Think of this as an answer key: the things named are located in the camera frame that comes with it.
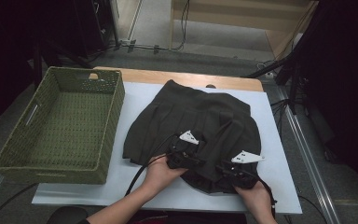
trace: basket handle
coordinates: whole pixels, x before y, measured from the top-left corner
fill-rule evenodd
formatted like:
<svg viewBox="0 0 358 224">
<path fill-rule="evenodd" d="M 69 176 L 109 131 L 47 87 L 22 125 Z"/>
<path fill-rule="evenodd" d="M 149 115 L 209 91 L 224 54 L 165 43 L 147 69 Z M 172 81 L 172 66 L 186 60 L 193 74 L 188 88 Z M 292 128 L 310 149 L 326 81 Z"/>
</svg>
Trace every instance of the basket handle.
<svg viewBox="0 0 358 224">
<path fill-rule="evenodd" d="M 96 73 L 90 73 L 89 79 L 90 80 L 98 80 L 98 79 L 100 79 L 100 76 L 98 76 L 98 74 L 96 74 Z"/>
<path fill-rule="evenodd" d="M 28 126 L 31 124 L 34 115 L 36 113 L 36 110 L 39 108 L 39 104 L 38 103 L 34 103 L 30 109 L 27 111 L 27 115 L 25 116 L 25 126 Z"/>
</svg>

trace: black skirt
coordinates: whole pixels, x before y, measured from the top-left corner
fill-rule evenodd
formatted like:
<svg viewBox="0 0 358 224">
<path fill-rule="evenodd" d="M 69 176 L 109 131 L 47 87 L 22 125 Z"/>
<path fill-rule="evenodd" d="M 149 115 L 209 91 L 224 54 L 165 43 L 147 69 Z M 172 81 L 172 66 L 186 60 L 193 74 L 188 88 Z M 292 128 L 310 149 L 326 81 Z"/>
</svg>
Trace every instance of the black skirt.
<svg viewBox="0 0 358 224">
<path fill-rule="evenodd" d="M 169 150 L 172 142 L 164 140 L 186 131 L 202 143 L 195 155 L 203 164 L 183 174 L 185 182 L 207 193 L 235 193 L 217 167 L 243 150 L 259 155 L 261 143 L 250 106 L 227 93 L 208 93 L 168 81 L 131 125 L 123 158 L 145 165 L 152 156 Z M 256 166 L 253 162 L 242 167 L 257 175 Z"/>
</svg>

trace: black wire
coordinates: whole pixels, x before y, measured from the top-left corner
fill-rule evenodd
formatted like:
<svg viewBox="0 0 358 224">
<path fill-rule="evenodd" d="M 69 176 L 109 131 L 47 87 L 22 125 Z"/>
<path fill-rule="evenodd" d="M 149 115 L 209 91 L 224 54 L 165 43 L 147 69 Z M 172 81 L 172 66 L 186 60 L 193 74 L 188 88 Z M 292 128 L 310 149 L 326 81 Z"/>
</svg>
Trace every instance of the black wire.
<svg viewBox="0 0 358 224">
<path fill-rule="evenodd" d="M 267 191 L 267 193 L 268 193 L 268 195 L 269 195 L 269 199 L 270 199 L 270 203 L 271 203 L 271 213 L 272 213 L 272 216 L 275 218 L 275 203 L 276 203 L 277 201 L 275 201 L 275 199 L 274 199 L 274 197 L 273 197 L 273 195 L 272 195 L 272 190 L 271 190 L 271 188 L 269 187 L 269 185 L 268 185 L 263 179 L 261 179 L 261 177 L 258 176 L 258 175 L 254 175 L 254 174 L 252 174 L 252 173 L 250 173 L 250 172 L 247 172 L 247 171 L 245 171 L 245 170 L 241 170 L 241 172 L 246 173 L 247 175 L 249 175 L 249 176 L 251 176 L 251 177 L 257 179 L 257 180 L 260 181 L 260 183 L 264 186 L 264 188 L 266 189 L 266 191 Z"/>
<path fill-rule="evenodd" d="M 292 35 L 292 38 L 287 42 L 286 46 L 284 47 L 283 51 L 281 53 L 279 53 L 276 57 L 275 57 L 275 60 L 278 59 L 279 57 L 281 57 L 285 50 L 287 49 L 287 47 L 289 46 L 290 43 L 292 43 L 292 51 L 294 49 L 294 41 L 295 41 L 295 35 L 296 35 L 296 32 L 298 31 L 298 29 L 300 28 L 301 24 L 304 22 L 305 18 L 307 17 L 307 15 L 310 13 L 310 11 L 313 9 L 313 6 L 315 5 L 315 2 L 312 3 L 312 5 L 310 6 L 310 8 L 307 10 L 307 12 L 300 18 L 297 26 L 296 26 L 296 29 L 293 31 L 293 35 Z"/>
<path fill-rule="evenodd" d="M 149 160 L 147 160 L 148 162 L 146 164 L 144 164 L 143 166 L 141 166 L 141 168 L 139 168 L 138 172 L 135 174 L 135 176 L 133 177 L 130 185 L 129 185 L 129 188 L 127 189 L 126 191 L 126 194 L 125 196 L 129 195 L 131 193 L 131 190 L 133 188 L 133 185 L 136 183 L 136 180 L 138 180 L 139 176 L 141 175 L 141 173 L 144 171 L 144 169 L 150 165 L 153 161 L 156 161 L 160 158 L 163 158 L 167 155 L 163 155 L 163 156 L 159 156 L 157 158 L 155 158 L 154 160 L 150 161 L 151 158 L 153 157 L 153 154 L 159 149 L 162 147 L 162 145 L 164 145 L 165 142 L 168 141 L 168 139 L 172 138 L 173 136 L 176 136 L 176 134 L 171 134 L 170 136 L 166 137 L 155 149 L 153 149 L 153 151 L 150 152 L 150 155 L 149 155 Z"/>
<path fill-rule="evenodd" d="M 259 67 L 258 65 L 262 64 L 264 67 L 267 67 L 267 66 L 266 66 L 266 63 L 275 63 L 275 62 L 277 62 L 277 61 L 276 61 L 276 60 L 268 60 L 268 61 L 265 61 L 265 62 L 263 62 L 263 63 L 258 63 L 258 64 L 256 65 L 257 71 L 260 70 L 260 67 Z M 278 72 L 277 72 L 275 69 L 272 69 L 272 71 L 273 71 L 275 74 L 278 74 Z"/>
<path fill-rule="evenodd" d="M 316 211 L 318 211 L 318 213 L 322 216 L 322 218 L 324 219 L 324 223 L 327 224 L 327 220 L 324 217 L 324 214 L 321 212 L 321 210 L 319 210 L 319 208 L 313 202 L 311 202 L 308 198 L 306 198 L 304 196 L 301 196 L 301 195 L 297 195 L 297 196 L 298 196 L 298 198 L 304 199 L 305 201 L 309 202 L 316 209 Z"/>
<path fill-rule="evenodd" d="M 292 217 L 291 217 L 291 216 L 285 215 L 285 216 L 284 216 L 284 219 L 286 219 L 287 223 L 293 224 L 293 220 L 292 220 Z"/>
<path fill-rule="evenodd" d="M 23 192 L 27 191 L 28 189 L 33 188 L 34 186 L 36 186 L 37 184 L 32 184 L 28 187 L 26 187 L 25 189 L 20 190 L 18 193 L 16 193 L 15 195 L 13 195 L 11 198 L 7 199 L 4 203 L 2 203 L 2 205 L 0 206 L 0 211 L 11 201 L 13 201 L 15 198 L 17 198 L 19 195 L 21 195 Z"/>
<path fill-rule="evenodd" d="M 107 50 L 108 50 L 108 49 L 99 52 L 99 53 L 97 54 L 97 56 L 95 56 L 95 57 L 92 58 L 91 60 L 86 61 L 86 63 L 92 63 L 92 62 L 94 62 L 94 61 L 97 60 L 99 57 L 101 57 L 101 55 L 103 55 Z"/>
<path fill-rule="evenodd" d="M 278 133 L 279 133 L 281 140 L 282 140 L 282 118 L 283 118 L 284 111 L 286 110 L 286 107 L 288 106 L 288 104 L 289 104 L 289 99 L 280 100 L 278 102 L 270 104 L 272 107 L 272 114 L 273 114 L 274 118 L 277 115 L 277 113 L 279 112 L 279 117 L 276 122 L 277 122 Z"/>
<path fill-rule="evenodd" d="M 152 49 L 152 50 L 165 50 L 165 51 L 178 51 L 180 49 L 182 49 L 185 46 L 185 42 L 186 42 L 186 27 L 187 27 L 187 18 L 188 18 L 188 11 L 190 9 L 190 0 L 187 0 L 186 4 L 185 4 L 185 8 L 183 9 L 182 12 L 182 19 L 181 19 L 181 28 L 182 28 L 182 43 L 174 48 L 174 49 L 165 49 L 165 48 L 160 48 L 160 47 L 156 47 L 156 46 L 149 46 L 149 45 L 121 45 L 122 47 L 127 47 L 127 48 L 135 48 L 135 49 Z"/>
</svg>

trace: green woven basket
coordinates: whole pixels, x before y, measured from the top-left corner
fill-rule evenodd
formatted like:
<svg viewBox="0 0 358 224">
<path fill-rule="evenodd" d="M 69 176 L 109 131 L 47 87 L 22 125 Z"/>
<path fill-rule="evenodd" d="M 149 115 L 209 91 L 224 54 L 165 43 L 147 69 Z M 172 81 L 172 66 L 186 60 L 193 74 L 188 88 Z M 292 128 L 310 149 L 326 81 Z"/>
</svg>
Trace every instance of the green woven basket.
<svg viewBox="0 0 358 224">
<path fill-rule="evenodd" d="M 120 71 L 50 67 L 0 152 L 0 174 L 105 183 L 124 94 Z"/>
</svg>

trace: hand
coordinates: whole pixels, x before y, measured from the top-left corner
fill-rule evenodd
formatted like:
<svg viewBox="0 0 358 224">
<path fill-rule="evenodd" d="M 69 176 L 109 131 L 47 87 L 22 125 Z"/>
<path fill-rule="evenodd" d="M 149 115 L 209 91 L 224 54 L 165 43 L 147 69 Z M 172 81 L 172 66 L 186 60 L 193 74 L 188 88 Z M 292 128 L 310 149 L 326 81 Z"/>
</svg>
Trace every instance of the hand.
<svg viewBox="0 0 358 224">
<path fill-rule="evenodd" d="M 271 213 L 271 200 L 269 193 L 260 181 L 257 181 L 252 189 L 235 187 L 240 194 L 248 210 L 257 220 L 257 223 L 277 223 Z"/>
<path fill-rule="evenodd" d="M 154 197 L 186 171 L 187 169 L 184 168 L 170 169 L 167 165 L 167 157 L 161 157 L 147 167 L 146 177 L 141 187 L 147 189 L 150 196 Z"/>
</svg>

